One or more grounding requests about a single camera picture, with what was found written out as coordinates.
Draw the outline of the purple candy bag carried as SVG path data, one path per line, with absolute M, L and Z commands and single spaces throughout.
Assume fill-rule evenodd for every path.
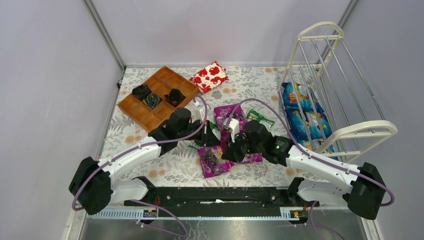
M 224 150 L 224 141 L 228 139 L 228 137 L 221 140 L 221 148 Z M 252 146 L 250 144 L 250 154 L 246 154 L 242 162 L 234 162 L 237 164 L 251 164 L 251 163 L 261 163 L 263 161 L 263 157 L 261 153 L 253 153 Z

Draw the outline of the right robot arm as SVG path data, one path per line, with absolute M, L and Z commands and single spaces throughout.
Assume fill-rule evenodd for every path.
M 368 220 L 375 220 L 380 208 L 385 206 L 383 198 L 389 190 L 371 163 L 358 166 L 323 156 L 290 138 L 272 135 L 256 120 L 240 127 L 233 118 L 224 130 L 230 134 L 222 154 L 224 160 L 240 163 L 247 154 L 260 154 L 274 165 L 299 169 L 323 179 L 322 183 L 295 179 L 290 184 L 288 189 L 304 201 L 346 205 L 351 212 Z

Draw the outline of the purple candy bag front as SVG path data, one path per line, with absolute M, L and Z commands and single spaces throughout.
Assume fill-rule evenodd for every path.
M 197 151 L 205 179 L 229 173 L 234 163 L 223 159 L 223 149 L 219 145 L 202 147 Z

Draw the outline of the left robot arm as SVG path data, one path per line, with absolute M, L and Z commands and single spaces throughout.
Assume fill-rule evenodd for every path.
M 95 215 L 110 204 L 142 200 L 152 186 L 141 177 L 120 178 L 133 168 L 163 156 L 180 141 L 195 141 L 201 147 L 218 145 L 220 141 L 206 119 L 191 121 L 191 112 L 178 108 L 168 120 L 148 133 L 134 146 L 110 157 L 83 159 L 68 187 L 74 196 L 72 208 Z

